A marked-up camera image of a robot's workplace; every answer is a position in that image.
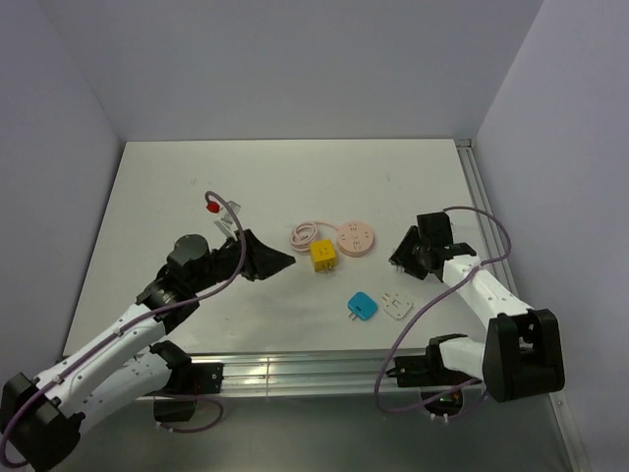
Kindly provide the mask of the white plug adapter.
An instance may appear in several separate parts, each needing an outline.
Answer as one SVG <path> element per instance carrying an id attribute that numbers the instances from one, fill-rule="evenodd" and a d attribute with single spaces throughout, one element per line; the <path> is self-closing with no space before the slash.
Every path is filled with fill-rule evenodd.
<path id="1" fill-rule="evenodd" d="M 383 293 L 382 310 L 394 321 L 405 319 L 414 309 L 413 301 L 399 292 Z"/>

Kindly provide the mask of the yellow cube socket adapter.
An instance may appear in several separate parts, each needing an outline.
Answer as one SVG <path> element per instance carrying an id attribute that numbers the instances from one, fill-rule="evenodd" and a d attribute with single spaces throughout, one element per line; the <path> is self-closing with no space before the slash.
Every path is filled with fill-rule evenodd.
<path id="1" fill-rule="evenodd" d="M 338 265 L 338 256 L 330 239 L 311 242 L 310 257 L 315 272 L 332 270 Z"/>

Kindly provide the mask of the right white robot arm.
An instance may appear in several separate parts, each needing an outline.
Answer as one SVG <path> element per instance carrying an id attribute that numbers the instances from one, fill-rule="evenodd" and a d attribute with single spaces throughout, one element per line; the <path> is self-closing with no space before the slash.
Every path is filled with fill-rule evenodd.
<path id="1" fill-rule="evenodd" d="M 549 309 L 535 309 L 510 292 L 469 244 L 453 236 L 449 211 L 422 213 L 389 259 L 423 280 L 446 285 L 438 301 L 458 294 L 486 330 L 483 341 L 463 333 L 432 338 L 421 355 L 391 354 L 384 375 L 401 388 L 485 385 L 497 402 L 560 391 L 565 372 L 559 323 Z"/>

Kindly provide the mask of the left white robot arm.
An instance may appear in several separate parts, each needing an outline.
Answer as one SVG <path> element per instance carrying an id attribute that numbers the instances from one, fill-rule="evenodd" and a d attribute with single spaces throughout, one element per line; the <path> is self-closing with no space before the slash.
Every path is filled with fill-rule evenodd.
<path id="1" fill-rule="evenodd" d="M 217 249 L 191 234 L 181 237 L 136 302 L 83 348 L 29 378 L 3 386 L 1 444 L 11 445 L 35 471 L 63 462 L 82 436 L 104 418 L 146 394 L 194 402 L 191 356 L 166 335 L 237 276 L 265 280 L 295 258 L 240 230 Z"/>

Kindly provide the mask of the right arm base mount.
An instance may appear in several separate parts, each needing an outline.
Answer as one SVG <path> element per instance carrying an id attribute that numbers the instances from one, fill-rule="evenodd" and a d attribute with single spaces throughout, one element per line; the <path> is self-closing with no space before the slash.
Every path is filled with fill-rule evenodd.
<path id="1" fill-rule="evenodd" d="M 440 418 L 444 423 L 471 413 L 488 398 L 488 392 L 484 390 L 471 406 L 466 407 L 463 388 L 480 382 L 472 382 L 466 374 L 432 365 L 426 355 L 397 356 L 394 366 L 385 375 L 394 379 L 400 388 L 449 386 L 440 393 L 420 391 L 419 405 L 432 420 Z"/>

